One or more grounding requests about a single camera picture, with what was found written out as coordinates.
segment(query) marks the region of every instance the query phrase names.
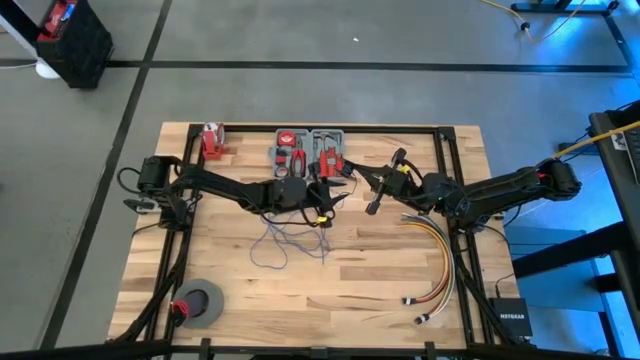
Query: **wire connector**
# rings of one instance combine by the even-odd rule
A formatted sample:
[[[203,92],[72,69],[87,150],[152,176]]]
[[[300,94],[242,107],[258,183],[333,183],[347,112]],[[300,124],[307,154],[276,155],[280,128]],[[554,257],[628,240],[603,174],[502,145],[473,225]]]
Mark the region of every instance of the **wire connector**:
[[[417,304],[418,302],[414,298],[402,298],[402,303],[404,305],[413,305],[413,304]]]
[[[429,321],[429,314],[422,314],[417,318],[413,319],[413,323],[416,325],[424,324]]]

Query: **gray tape roll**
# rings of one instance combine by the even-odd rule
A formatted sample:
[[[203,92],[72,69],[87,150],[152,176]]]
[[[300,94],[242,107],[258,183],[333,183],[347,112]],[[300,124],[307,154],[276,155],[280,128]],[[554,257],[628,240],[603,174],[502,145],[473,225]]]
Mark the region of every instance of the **gray tape roll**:
[[[173,299],[181,299],[194,290],[204,291],[209,297],[209,304],[204,313],[200,316],[185,320],[181,326],[187,329],[207,329],[220,317],[220,314],[222,314],[222,310],[224,309],[224,295],[220,287],[208,280],[193,279],[182,284],[178,291],[176,291],[176,296],[174,296]]]

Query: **white object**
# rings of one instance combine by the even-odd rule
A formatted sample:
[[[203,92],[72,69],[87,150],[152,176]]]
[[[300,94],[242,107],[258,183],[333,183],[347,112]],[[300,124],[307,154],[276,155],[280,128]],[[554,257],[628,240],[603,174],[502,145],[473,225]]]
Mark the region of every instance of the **white object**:
[[[29,40],[25,39],[20,32],[14,28],[4,17],[0,16],[0,27],[4,28],[16,41],[20,44],[34,59],[38,62],[36,64],[36,72],[40,77],[45,79],[59,79],[60,75],[56,73],[44,60],[38,57],[36,49],[31,45]]]
[[[41,78],[44,79],[59,79],[60,75],[58,75],[55,70],[53,70],[49,65],[44,62],[38,61],[36,64],[36,72],[40,75]]]

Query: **wooden table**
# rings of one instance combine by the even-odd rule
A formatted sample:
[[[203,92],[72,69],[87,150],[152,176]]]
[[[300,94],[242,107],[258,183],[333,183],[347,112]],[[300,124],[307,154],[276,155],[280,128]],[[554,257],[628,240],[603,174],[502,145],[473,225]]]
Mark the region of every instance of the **wooden table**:
[[[165,123],[156,154],[181,157],[188,126]],[[456,126],[455,131],[465,182],[488,178],[479,127]],[[267,152],[274,139],[273,133],[228,133],[228,154],[220,161],[206,162],[205,169],[243,182],[270,179]],[[382,166],[398,147],[404,147],[423,174],[438,171],[433,140],[424,134],[349,133],[345,140],[345,158],[353,162]],[[249,258],[251,246],[265,232],[260,218],[236,203],[205,194],[196,212],[185,280],[204,278],[218,284],[224,291],[225,310],[210,329],[178,328],[174,344],[198,345],[202,337],[210,337],[212,345],[239,347],[422,348],[425,341],[433,341],[437,348],[465,348],[457,293],[427,324],[412,323],[433,304],[404,306],[400,298],[423,295],[435,286],[442,275],[441,255],[435,240],[425,233],[398,228],[402,212],[415,213],[404,205],[385,198],[376,216],[365,214],[372,197],[359,178],[354,194],[336,211],[334,226],[327,231],[331,251],[324,265],[288,248],[286,268],[271,270],[255,266]],[[446,228],[440,215],[432,217]],[[141,216],[138,227],[154,222],[156,215]],[[502,230],[497,220],[489,224]],[[154,228],[133,238],[110,338],[122,333],[151,297],[164,234]],[[494,232],[483,231],[476,239],[485,289],[493,296],[495,281],[513,272],[509,251]],[[254,256],[261,263],[283,261],[281,252],[268,241],[257,247]],[[518,295],[513,277],[501,281],[500,290],[503,296]],[[470,294],[469,299],[476,341],[482,341],[478,309]],[[161,314],[159,329],[164,328],[165,319]]]

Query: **black box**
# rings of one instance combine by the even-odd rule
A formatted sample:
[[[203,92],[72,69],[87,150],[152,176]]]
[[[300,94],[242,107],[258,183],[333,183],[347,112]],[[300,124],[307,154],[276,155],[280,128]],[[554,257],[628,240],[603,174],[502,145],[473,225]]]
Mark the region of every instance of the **black box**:
[[[533,335],[527,302],[520,298],[492,298],[491,305],[496,310],[502,324],[516,337]]]
[[[87,0],[54,0],[36,50],[70,88],[94,89],[113,52],[111,34]]]

